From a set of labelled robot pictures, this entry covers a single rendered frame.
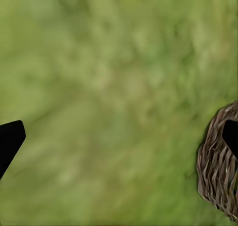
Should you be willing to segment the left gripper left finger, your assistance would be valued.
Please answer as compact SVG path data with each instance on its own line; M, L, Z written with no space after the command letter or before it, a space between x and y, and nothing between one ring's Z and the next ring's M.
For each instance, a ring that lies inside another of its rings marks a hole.
M26 139L21 120L0 125L0 179Z

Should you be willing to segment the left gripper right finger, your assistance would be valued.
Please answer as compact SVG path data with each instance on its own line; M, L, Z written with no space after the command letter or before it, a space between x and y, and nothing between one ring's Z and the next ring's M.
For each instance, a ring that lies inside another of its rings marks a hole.
M238 160L238 122L227 120L222 137Z

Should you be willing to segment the wicker basket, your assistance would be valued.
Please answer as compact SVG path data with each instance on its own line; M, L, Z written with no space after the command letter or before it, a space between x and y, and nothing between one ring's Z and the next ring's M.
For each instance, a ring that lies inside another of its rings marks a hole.
M198 150L197 190L205 202L238 224L238 189L235 189L238 160L222 137L227 120L238 122L238 100L212 118L206 140Z

